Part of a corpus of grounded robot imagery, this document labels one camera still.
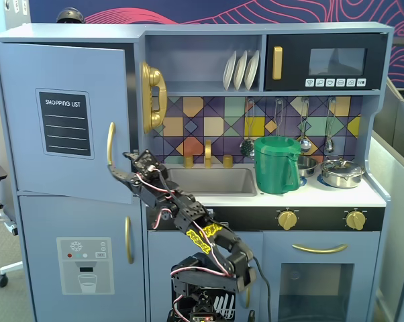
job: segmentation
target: patterned wallpaper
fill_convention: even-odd
[[[55,22],[72,5],[88,23],[289,23],[378,21],[404,37],[404,0],[31,0],[33,22]],[[389,77],[404,87],[404,47],[391,52]]]
[[[213,163],[222,162],[225,154],[231,154],[234,163],[252,163],[241,155],[240,143],[248,137],[245,116],[250,123],[254,115],[253,139],[277,134],[299,138],[302,119],[307,120],[306,136],[312,142],[307,155],[323,160],[326,129],[331,125],[335,149],[331,155],[354,159],[362,97],[337,97],[336,110],[331,105],[330,111],[329,97],[310,97],[308,112],[301,97],[279,97],[283,108],[277,105],[275,117],[276,99],[253,97],[253,106],[245,97],[169,97],[164,122],[152,132],[154,153],[165,163],[183,163],[184,155],[203,163],[205,140],[211,140]]]

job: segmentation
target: gold phone handset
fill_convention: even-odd
[[[159,110],[153,111],[153,90],[159,88]],[[144,115],[144,133],[150,132],[162,124],[168,107],[168,91],[162,73],[150,67],[146,62],[142,63],[142,108]]]

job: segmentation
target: robotic arm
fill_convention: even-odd
[[[201,248],[201,253],[186,258],[172,269],[174,289],[179,295],[174,305],[183,297],[192,297],[199,304],[190,314],[190,321],[225,321],[221,315],[213,312],[201,287],[222,288],[230,292],[242,292],[249,287],[256,280],[256,271],[249,266],[249,261],[254,258],[251,249],[232,230],[211,218],[207,209],[192,194],[185,193],[177,183],[167,180],[166,167],[150,151],[145,150],[141,155],[123,155],[130,159],[135,173],[120,171],[112,162],[109,162],[109,171],[147,206],[158,212],[153,228],[158,227],[161,219],[171,219],[181,232]],[[226,249],[230,255],[223,256],[218,246]],[[189,321],[177,310],[175,313],[183,321]]]

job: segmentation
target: sink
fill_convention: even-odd
[[[169,169],[169,180],[195,196],[253,197],[257,195],[249,169]]]

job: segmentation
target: gold oven handle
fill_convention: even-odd
[[[310,247],[306,247],[304,245],[292,245],[293,248],[296,248],[297,250],[301,250],[302,252],[308,252],[308,253],[313,253],[313,254],[333,254],[333,253],[338,253],[338,252],[342,252],[343,250],[345,250],[348,245],[343,244],[343,245],[339,245],[338,247],[335,248],[330,248],[328,250],[318,250],[316,248],[310,248]]]
[[[282,75],[283,75],[283,47],[275,46],[272,78],[277,81],[281,79]]]
[[[159,88],[159,110],[153,111],[152,87]],[[150,132],[162,124],[168,107],[168,91],[162,73],[150,67],[146,62],[142,63],[142,109],[144,118],[144,133]]]
[[[111,122],[111,124],[109,124],[108,141],[107,141],[107,160],[108,160],[108,165],[109,166],[113,165],[113,139],[114,139],[114,133],[115,133],[115,124],[114,124],[114,122]]]
[[[130,218],[126,217],[125,221],[125,242],[126,242],[126,254],[128,255],[129,264],[134,263],[134,259],[132,258],[132,248],[130,245]]]
[[[251,286],[247,288],[247,301],[245,302],[246,309],[250,307],[250,299],[251,299]]]

